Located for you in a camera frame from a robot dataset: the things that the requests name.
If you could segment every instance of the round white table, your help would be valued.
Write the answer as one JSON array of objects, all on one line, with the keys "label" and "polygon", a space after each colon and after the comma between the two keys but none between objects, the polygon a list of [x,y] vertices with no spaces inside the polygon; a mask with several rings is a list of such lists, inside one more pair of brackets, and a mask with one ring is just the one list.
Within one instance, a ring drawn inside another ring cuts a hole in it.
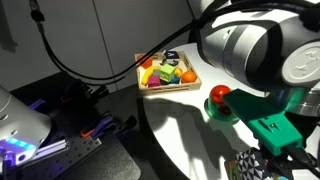
[{"label": "round white table", "polygon": [[[252,132],[242,121],[237,123],[210,119],[204,102],[210,90],[219,84],[240,88],[256,96],[256,91],[206,64],[198,55],[196,44],[187,44],[175,51],[184,51],[202,80],[199,90],[153,95],[143,98],[148,123],[163,150],[190,179],[228,179],[224,163],[237,152],[258,147]],[[307,143],[307,151],[316,157],[320,128]],[[307,170],[295,170],[295,179],[317,179]]]}]

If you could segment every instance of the black plastic component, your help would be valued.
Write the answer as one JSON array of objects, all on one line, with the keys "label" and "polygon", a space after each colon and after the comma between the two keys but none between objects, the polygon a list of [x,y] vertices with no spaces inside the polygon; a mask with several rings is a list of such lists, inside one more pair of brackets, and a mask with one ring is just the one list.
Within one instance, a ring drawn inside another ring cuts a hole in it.
[{"label": "black plastic component", "polygon": [[44,21],[44,15],[40,11],[31,11],[31,17],[36,22]]},{"label": "black plastic component", "polygon": [[300,20],[305,28],[318,32],[320,30],[320,3],[308,8],[300,14]]},{"label": "black plastic component", "polygon": [[217,9],[221,8],[224,4],[226,4],[228,0],[215,0],[209,6],[204,10],[204,12],[201,15],[201,18],[209,17],[210,14],[215,12]]},{"label": "black plastic component", "polygon": [[85,86],[80,80],[74,80],[66,87],[64,92],[61,94],[60,100],[63,104],[68,104],[79,94],[82,94],[89,89],[90,88],[88,86]]},{"label": "black plastic component", "polygon": [[317,125],[315,123],[319,121],[319,117],[301,116],[291,112],[286,112],[285,116],[302,135],[303,147],[306,148],[307,139],[316,129]]},{"label": "black plastic component", "polygon": [[131,115],[129,119],[124,124],[121,125],[121,127],[115,134],[119,134],[119,133],[125,134],[128,130],[132,129],[136,125],[137,125],[137,120],[134,116]]},{"label": "black plastic component", "polygon": [[100,86],[96,91],[91,93],[91,98],[98,101],[105,96],[109,95],[109,89],[106,86]]},{"label": "black plastic component", "polygon": [[283,148],[283,151],[290,155],[293,161],[301,166],[301,168],[294,169],[308,169],[320,179],[320,171],[316,169],[317,160],[308,154],[304,149],[297,148],[294,145],[288,145]]},{"label": "black plastic component", "polygon": [[269,170],[272,172],[275,172],[283,177],[286,177],[287,179],[294,179],[292,170],[290,168],[285,167],[285,163],[271,163],[269,166]]}]

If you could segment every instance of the red tomato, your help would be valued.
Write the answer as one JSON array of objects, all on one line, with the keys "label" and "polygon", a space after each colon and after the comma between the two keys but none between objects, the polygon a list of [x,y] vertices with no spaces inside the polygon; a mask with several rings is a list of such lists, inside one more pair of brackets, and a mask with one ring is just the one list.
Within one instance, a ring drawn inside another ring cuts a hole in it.
[{"label": "red tomato", "polygon": [[231,90],[228,86],[218,85],[212,88],[210,92],[210,98],[213,102],[217,104],[223,104],[223,95],[229,93]]}]

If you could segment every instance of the toy fruit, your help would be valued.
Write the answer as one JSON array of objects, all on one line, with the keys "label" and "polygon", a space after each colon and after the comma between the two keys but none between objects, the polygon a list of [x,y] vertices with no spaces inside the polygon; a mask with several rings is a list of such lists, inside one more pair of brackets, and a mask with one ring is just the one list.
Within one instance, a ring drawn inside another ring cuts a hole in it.
[{"label": "toy fruit", "polygon": [[229,93],[231,90],[228,86],[218,85],[212,88],[210,92],[210,98],[213,102],[217,104],[223,104],[223,95]]},{"label": "toy fruit", "polygon": [[224,104],[223,96],[231,92],[230,88],[225,85],[218,85],[212,88],[205,105],[207,114],[216,120],[221,121],[238,121],[237,117],[230,108]]},{"label": "toy fruit", "polygon": [[143,85],[147,85],[148,84],[148,80],[149,80],[149,77],[153,74],[153,70],[155,69],[160,69],[161,67],[160,66],[152,66],[150,67],[143,75],[142,77],[142,81],[141,81],[141,84]]},{"label": "toy fruit", "polygon": [[182,69],[181,69],[181,68],[176,68],[176,69],[174,70],[174,73],[175,73],[176,76],[178,76],[178,78],[181,78],[181,76],[182,76]]},{"label": "toy fruit", "polygon": [[191,83],[197,80],[197,75],[193,71],[186,71],[181,77],[182,83]]}]

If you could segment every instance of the wooden box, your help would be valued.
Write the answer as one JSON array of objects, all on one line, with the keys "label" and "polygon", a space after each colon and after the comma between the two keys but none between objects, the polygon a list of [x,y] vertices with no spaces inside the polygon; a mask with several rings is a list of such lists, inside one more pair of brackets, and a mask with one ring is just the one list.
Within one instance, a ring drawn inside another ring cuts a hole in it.
[{"label": "wooden box", "polygon": [[[138,78],[138,86],[139,90],[141,92],[141,95],[156,95],[156,94],[165,94],[165,93],[173,93],[173,92],[181,92],[181,91],[191,91],[191,90],[198,90],[200,89],[200,86],[202,84],[200,77],[198,76],[195,69],[192,67],[192,64],[188,60],[188,57],[185,55],[183,51],[177,51],[180,57],[180,61],[177,67],[181,68],[183,72],[191,70],[197,75],[197,80],[193,83],[184,83],[182,84],[169,84],[164,86],[158,86],[158,87],[147,87],[141,84],[142,77],[144,73],[147,71],[147,69],[144,69],[142,67],[137,68],[137,78]],[[135,54],[135,61],[137,61],[138,57],[140,55],[144,54]],[[161,66],[160,63],[163,60],[162,53],[156,53],[152,56],[153,58],[153,64],[152,66]]]}]

